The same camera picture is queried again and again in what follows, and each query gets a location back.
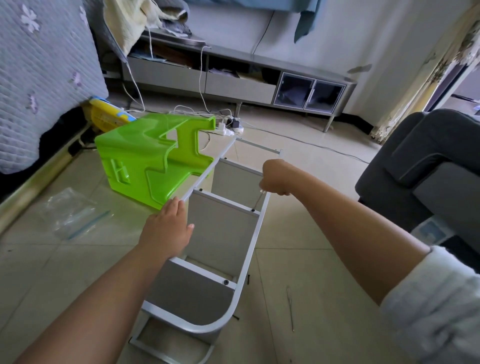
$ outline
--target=plastic bag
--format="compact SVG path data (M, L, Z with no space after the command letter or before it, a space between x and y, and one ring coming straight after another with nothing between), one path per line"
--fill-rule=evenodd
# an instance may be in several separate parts
M110 210L99 210L96 203L68 187L42 205L42 217L62 240L73 240L111 217Z

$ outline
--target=white metal frame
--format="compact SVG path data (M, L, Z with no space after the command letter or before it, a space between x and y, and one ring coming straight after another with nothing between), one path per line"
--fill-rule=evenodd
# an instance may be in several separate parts
M174 359L170 358L165 353L159 352L158 350L155 350L154 348L149 347L149 346L145 345L144 343L142 343L141 341L138 340L138 337L140 336L141 332L143 331L143 329L144 329L145 325L147 324L148 320L150 318L161 320L161 321L167 323L168 325L170 325L170 326L172 326L172 327L174 327L174 328L176 328L176 329L178 329L178 330L180 330L184 333L191 334L191 335L194 335L194 336L197 336L197 335L201 336L202 334L208 335L208 334L219 333L220 330L222 329L222 327L225 326L227 324L227 322L233 316L233 314L235 312L235 309L237 308L237 304L239 302L239 299L240 299L240 294L241 294L241 290L243 288L243 284L244 284L244 282L247 278L248 268L249 268L250 261L252 259L252 255L253 255L253 252L254 252L254 249L255 249L255 244L256 244L256 241L257 241L257 238L258 238L258 234L259 234L260 228L262 226L262 221L263 221L264 216L265 216L265 211L266 211L266 207L267 207L267 204L268 204L268 200L270 198L270 193L265 194L265 198L264 198L264 202L262 204L261 210L257 211L257 210L254 210L253 208L241 205L237 202L228 200L228 199L223 198L221 196L218 196L216 194L200 191L200 188L199 188L202 181L209 175L209 173L217 165L219 160L221 158L223 158L225 153L228 151L228 149L233 145L233 143L236 140L238 140L239 142L243 142L243 143L258 147L260 149L267 150L267 151L270 151L272 153L278 154L280 158L283 157L283 150L281 150L281 149L276 150L276 149L267 148L265 146L261 146L261 145L258 145L256 143L252 143L250 141L247 141L245 139L235 137L228 144L228 146L221 152L221 154L217 158L215 158L215 160L210 164L210 166L205 170L205 172L202 173L202 175L198 178L198 180L193 184L192 187L190 187L190 189L182 197L182 200L187 200L192 194L199 194L199 195L202 195L204 197L214 199L215 201L220 202L223 205L227 205L227 206L232 207L234 209L241 210L241 211L243 211L247 214L251 214L253 216L256 216L257 217L257 222L256 222L256 225L255 225L255 228L254 228L254 231L253 231L252 238L251 238L249 246L248 246L246 257L243 261L243 265L242 265L240 274L238 275L238 278L236 279L236 282L233 282L231 280L226 280L224 277L221 277L221 276L219 276L215 273L212 273L212 272L210 272L206 269L198 267L198 266L196 266L192 263L189 263L189 262L187 262L183 259L172 258L170 260L174 264L180 265L184 268L187 268L191 271L194 271L195 273L197 273L199 275L202 275L202 276L204 276L208 279L211 279L211 280L213 280L213 281L215 281L219 284L223 284L226 287L228 287L228 288L230 288L234 291L230 306L228 307L227 311L217 321L212 322L212 323L207 324L207 325L195 325L193 323L190 323L190 322L186 321L185 319L183 319L181 317L178 317L178 316L176 316L176 315L174 315L174 314L172 314L172 313L154 305L153 303L150 303L148 301L144 301L144 303L142 305L142 310L147 313L147 316L140 323L139 328L134 332L134 334L132 335L129 343L138 347L139 349L142 349L142 350L148 352L149 354L157 357L158 359L161 359L161 360L169 363L169 364L179 364L179 363L177 361L175 361ZM237 163L237 162L233 162L233 161L230 161L230 160L224 160L224 159L222 160L222 162L225 162L229 165L233 165L235 167L244 169L246 171L257 174L259 176L263 175L260 171L251 169L251 168L249 168L247 166L244 166L244 165L242 165L240 163ZM207 354L198 364L206 363L206 361L210 357L214 347L215 347L215 344L211 343Z

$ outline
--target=curtain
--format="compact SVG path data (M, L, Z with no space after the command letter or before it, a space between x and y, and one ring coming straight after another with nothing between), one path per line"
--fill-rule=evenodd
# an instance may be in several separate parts
M423 111L452 63L469 65L480 56L480 4L473 6L440 38L415 80L370 136L383 144L409 114Z

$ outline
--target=tiled floor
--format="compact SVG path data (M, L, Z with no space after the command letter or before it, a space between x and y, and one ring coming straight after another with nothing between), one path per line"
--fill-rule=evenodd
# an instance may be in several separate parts
M123 96L113 97L117 103ZM197 100L144 95L148 110L166 111ZM211 101L210 107L222 108ZM355 127L277 110L242 107L256 127L371 160L379 146ZM341 192L357 198L354 185L366 164L334 152L262 131L245 129L245 139L284 149L285 160ZM212 135L206 154L228 142ZM207 136L200 134L200 145ZM227 157L261 168L268 152L235 143ZM43 222L41 203L71 187L110 209L114 216L71 243L60 241ZM85 151L0 238L0 363L15 357L89 284L137 243L152 209L110 190L96 151ZM409 363L390 340L375 304L345 270L327 239L294 197L272 196L235 314L222 330L209 363ZM295 333L291 331L286 286L291 287ZM180 351L194 363L197 342L147 326L148 340ZM126 345L121 364L160 361Z

